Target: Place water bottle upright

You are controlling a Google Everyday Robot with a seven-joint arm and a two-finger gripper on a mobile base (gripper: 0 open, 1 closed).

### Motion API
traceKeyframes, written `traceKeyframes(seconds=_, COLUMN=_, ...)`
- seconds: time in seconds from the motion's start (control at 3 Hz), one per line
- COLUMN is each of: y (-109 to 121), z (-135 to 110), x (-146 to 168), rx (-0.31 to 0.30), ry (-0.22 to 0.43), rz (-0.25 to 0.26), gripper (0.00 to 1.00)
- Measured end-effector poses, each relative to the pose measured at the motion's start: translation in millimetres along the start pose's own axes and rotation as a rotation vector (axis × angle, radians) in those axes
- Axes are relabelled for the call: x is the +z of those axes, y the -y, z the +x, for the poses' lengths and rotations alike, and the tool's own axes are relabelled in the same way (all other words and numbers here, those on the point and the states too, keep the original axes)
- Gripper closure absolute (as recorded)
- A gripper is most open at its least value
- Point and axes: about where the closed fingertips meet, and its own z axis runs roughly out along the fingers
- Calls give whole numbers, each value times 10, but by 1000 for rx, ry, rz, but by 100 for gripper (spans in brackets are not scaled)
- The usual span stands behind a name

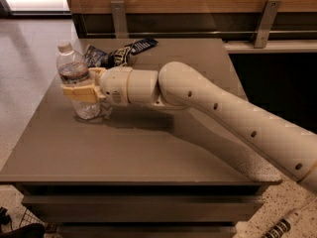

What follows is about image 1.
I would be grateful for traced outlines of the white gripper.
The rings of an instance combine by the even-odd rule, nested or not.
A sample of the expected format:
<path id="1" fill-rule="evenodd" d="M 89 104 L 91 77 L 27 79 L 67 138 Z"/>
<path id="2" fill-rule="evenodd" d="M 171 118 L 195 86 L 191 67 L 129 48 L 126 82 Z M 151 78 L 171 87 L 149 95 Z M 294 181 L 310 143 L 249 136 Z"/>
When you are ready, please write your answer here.
<path id="1" fill-rule="evenodd" d="M 132 68 L 117 66 L 110 69 L 105 67 L 90 67 L 90 77 L 94 83 L 84 86 L 63 86 L 62 93 L 71 100 L 97 103 L 102 99 L 113 106 L 127 106 L 128 80 Z"/>

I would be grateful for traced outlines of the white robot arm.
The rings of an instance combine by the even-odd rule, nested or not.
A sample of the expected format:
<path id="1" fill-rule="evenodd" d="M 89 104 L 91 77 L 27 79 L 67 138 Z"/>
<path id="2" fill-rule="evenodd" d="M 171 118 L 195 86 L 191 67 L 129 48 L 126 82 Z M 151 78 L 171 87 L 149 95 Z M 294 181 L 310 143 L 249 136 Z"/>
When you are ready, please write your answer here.
<path id="1" fill-rule="evenodd" d="M 84 85 L 63 84 L 71 100 L 154 110 L 197 109 L 216 120 L 278 170 L 317 191 L 317 135 L 223 90 L 191 66 L 171 61 L 159 71 L 93 67 Z"/>

